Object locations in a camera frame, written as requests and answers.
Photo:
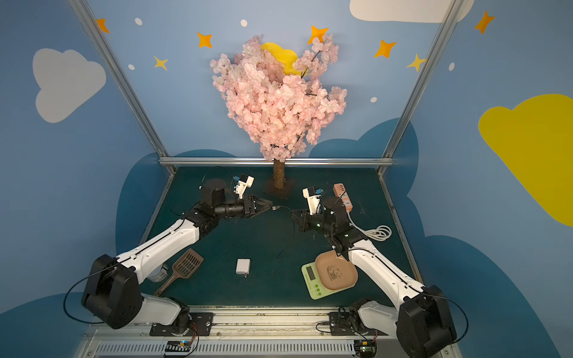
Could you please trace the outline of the orange power strip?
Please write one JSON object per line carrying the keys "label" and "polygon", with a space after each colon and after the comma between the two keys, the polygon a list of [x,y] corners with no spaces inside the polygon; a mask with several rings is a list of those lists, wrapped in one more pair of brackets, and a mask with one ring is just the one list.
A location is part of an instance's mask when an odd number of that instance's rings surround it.
{"label": "orange power strip", "polygon": [[349,194],[347,193],[346,187],[343,183],[335,183],[333,185],[333,191],[336,197],[340,198],[346,207],[346,212],[350,213],[353,210],[352,201],[349,198]]}

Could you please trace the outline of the white charger adapter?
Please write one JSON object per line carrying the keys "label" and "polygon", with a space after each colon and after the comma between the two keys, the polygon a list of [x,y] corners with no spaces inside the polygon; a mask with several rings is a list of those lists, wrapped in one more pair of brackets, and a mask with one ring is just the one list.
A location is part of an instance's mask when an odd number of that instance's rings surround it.
{"label": "white charger adapter", "polygon": [[237,260],[236,274],[248,277],[250,273],[251,260],[247,258],[240,258]]}

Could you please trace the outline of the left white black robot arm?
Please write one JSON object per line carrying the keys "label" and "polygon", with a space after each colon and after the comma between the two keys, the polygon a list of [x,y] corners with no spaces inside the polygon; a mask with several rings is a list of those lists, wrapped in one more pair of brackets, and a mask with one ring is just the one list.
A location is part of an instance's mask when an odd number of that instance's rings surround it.
{"label": "left white black robot arm", "polygon": [[189,310],[174,299],[146,295],[140,285],[181,250],[213,231],[222,219],[250,219],[270,210],[273,203],[246,194],[254,179],[241,177],[234,190],[222,179],[200,187],[201,198],[165,231],[115,257],[97,258],[87,277],[81,305],[113,329],[129,324],[159,324],[182,335],[190,329]]}

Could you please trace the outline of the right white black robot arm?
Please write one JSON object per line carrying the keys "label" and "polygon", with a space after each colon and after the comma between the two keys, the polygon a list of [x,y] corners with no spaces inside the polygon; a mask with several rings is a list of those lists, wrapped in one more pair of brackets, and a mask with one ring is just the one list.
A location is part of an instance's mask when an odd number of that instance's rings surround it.
{"label": "right white black robot arm", "polygon": [[291,214],[302,232],[317,231],[334,251],[367,274],[391,300],[387,307],[365,301],[356,308],[365,328],[394,337],[409,357],[432,357],[458,341],[452,301],[437,286],[424,286],[386,258],[354,224],[340,198],[317,201]]}

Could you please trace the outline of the green electronic scale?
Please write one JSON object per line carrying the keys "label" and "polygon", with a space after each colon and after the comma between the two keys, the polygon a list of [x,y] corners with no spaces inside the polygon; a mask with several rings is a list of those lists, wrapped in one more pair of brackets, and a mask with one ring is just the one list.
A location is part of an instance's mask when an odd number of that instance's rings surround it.
{"label": "green electronic scale", "polygon": [[317,274],[315,263],[308,263],[303,265],[303,267],[301,267],[301,273],[303,275],[309,295],[315,301],[341,292],[341,289],[330,290],[322,284]]}

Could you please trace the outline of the pink square plate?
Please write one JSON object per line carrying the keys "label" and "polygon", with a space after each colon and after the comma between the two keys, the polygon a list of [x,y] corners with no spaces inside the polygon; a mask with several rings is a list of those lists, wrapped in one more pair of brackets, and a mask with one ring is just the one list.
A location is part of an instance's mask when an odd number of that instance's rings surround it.
{"label": "pink square plate", "polygon": [[331,291],[352,288],[358,281],[355,265],[334,250],[320,254],[315,267],[322,285]]}

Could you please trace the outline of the brown slotted scoop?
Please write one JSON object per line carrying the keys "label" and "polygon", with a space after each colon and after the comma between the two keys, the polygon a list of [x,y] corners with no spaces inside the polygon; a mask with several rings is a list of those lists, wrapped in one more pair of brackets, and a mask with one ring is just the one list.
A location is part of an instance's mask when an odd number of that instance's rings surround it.
{"label": "brown slotted scoop", "polygon": [[193,249],[188,249],[182,254],[172,266],[172,275],[170,278],[155,292],[156,297],[160,297],[165,290],[170,287],[177,279],[188,279],[198,270],[204,262],[204,258]]}

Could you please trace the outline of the pink cherry blossom tree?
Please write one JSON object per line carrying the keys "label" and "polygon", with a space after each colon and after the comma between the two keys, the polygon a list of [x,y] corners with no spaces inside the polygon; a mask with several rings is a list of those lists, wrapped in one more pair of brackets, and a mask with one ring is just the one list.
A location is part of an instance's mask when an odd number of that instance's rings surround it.
{"label": "pink cherry blossom tree", "polygon": [[316,145],[322,129],[346,109],[346,89],[326,89],[320,78],[338,60],[331,35],[314,37],[292,68],[279,61],[255,36],[230,59],[210,61],[213,86],[221,93],[228,117],[260,146],[272,162],[272,193],[287,189],[286,161]]}

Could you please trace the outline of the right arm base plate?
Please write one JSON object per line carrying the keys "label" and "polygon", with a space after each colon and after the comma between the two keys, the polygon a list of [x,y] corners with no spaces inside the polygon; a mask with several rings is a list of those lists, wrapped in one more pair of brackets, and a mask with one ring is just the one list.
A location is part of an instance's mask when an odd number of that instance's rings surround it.
{"label": "right arm base plate", "polygon": [[347,312],[328,313],[328,330],[332,336],[364,335],[365,337],[382,336],[386,334],[375,329],[366,328]]}

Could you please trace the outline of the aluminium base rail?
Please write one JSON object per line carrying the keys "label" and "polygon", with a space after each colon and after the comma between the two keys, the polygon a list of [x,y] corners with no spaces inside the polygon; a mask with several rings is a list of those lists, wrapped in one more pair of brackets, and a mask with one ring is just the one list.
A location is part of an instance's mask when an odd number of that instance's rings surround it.
{"label": "aluminium base rail", "polygon": [[328,313],[336,307],[192,307],[213,313],[208,337],[151,337],[153,324],[113,330],[90,326],[76,357],[405,357],[386,335],[332,336]]}

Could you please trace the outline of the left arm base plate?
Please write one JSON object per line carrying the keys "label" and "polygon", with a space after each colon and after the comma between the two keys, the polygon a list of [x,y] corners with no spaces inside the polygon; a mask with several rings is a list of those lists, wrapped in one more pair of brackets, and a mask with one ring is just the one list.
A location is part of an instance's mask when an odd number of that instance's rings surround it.
{"label": "left arm base plate", "polygon": [[213,313],[181,313],[170,325],[154,323],[151,337],[208,337],[213,326]]}

